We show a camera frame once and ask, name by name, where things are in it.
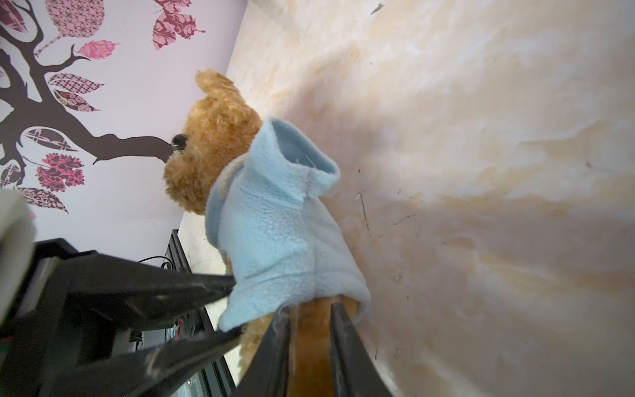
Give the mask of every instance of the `black cable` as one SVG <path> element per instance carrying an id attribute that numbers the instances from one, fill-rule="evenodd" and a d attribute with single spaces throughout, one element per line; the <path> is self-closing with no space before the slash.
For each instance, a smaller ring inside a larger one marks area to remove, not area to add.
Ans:
<path id="1" fill-rule="evenodd" d="M 159 256 L 156 256 L 156 257 L 149 257 L 149 258 L 146 258 L 146 259 L 138 260 L 138 261 L 137 261 L 137 263 L 145 262 L 146 260 L 149 260 L 149 259 L 156 259 L 156 258 L 163 258 L 163 259 L 167 260 L 167 262 L 163 262 L 163 264 L 161 265 L 161 268 L 163 268 L 163 266 L 164 266 L 166 263 L 168 263 L 168 262 L 169 262 L 169 263 L 170 263 L 170 265 L 172 265 L 172 268 L 173 268 L 173 269 L 176 269 L 176 267 L 174 266 L 174 262 L 172 262 L 172 260 L 171 260 L 170 258 L 168 258 L 168 257 L 162 257 L 162 256 L 160 256 L 160 255 L 159 255 Z"/>

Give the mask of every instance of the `stuffed animal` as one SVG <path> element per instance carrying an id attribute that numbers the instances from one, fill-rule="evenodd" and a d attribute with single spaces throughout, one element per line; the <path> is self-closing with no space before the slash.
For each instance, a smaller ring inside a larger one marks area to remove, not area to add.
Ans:
<path id="1" fill-rule="evenodd" d="M 340 177 L 337 165 L 299 129 L 260 116 L 215 71 L 196 83 L 196 102 L 164 179 L 184 210 L 205 214 L 208 241 L 236 286 L 221 330 L 243 326 L 241 376 L 273 313 L 294 305 L 288 396 L 332 396 L 330 307 L 359 320 L 370 293 L 341 232 L 318 196 Z"/>

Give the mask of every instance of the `blue fleece sweater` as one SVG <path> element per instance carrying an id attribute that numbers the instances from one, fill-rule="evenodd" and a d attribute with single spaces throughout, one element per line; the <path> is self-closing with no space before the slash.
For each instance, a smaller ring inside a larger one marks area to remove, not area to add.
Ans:
<path id="1" fill-rule="evenodd" d="M 236 286 L 219 328 L 273 313 L 285 304 L 346 295 L 370 304 L 342 232 L 319 196 L 340 178 L 337 164 L 297 127 L 268 119 L 248 156 L 230 163 L 211 189 L 208 241 L 232 261 Z"/>

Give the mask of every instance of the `black mark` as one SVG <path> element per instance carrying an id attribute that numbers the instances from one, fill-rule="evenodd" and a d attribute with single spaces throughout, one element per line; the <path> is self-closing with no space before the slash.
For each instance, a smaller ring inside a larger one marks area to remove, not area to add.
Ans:
<path id="1" fill-rule="evenodd" d="M 393 225 L 398 225 L 398 224 L 402 223 L 404 220 L 406 220 L 408 218 L 412 218 L 412 217 L 416 217 L 416 215 L 407 215 L 405 218 L 399 219 L 397 222 L 393 223 Z"/>
<path id="2" fill-rule="evenodd" d="M 375 8 L 375 9 L 373 10 L 373 12 L 371 12 L 371 13 L 370 13 L 370 15 L 372 15 L 372 14 L 376 13 L 377 11 L 381 10 L 383 7 L 384 7 L 384 5 L 383 5 L 383 4 L 379 4 L 379 5 L 377 6 L 377 8 Z"/>
<path id="3" fill-rule="evenodd" d="M 364 222 L 366 222 L 366 230 L 368 230 L 368 235 L 372 237 L 373 235 L 370 233 L 370 227 L 368 227 L 368 218 L 366 217 L 366 206 L 364 205 L 364 196 L 362 196 L 362 194 L 359 193 L 359 198 L 361 198 L 361 209 L 362 211 L 364 211 Z"/>

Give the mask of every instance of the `pink butterfly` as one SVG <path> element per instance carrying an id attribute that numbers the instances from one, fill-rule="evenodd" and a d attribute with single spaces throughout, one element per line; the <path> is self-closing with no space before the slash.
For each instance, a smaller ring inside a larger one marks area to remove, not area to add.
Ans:
<path id="1" fill-rule="evenodd" d="M 205 33 L 205 30 L 196 28 L 196 19 L 191 15 L 181 14 L 181 8 L 189 7 L 191 0 L 154 0 L 163 8 L 163 11 L 154 22 L 152 41 L 158 50 L 163 46 L 174 43 L 177 35 L 189 39 L 194 32 Z"/>

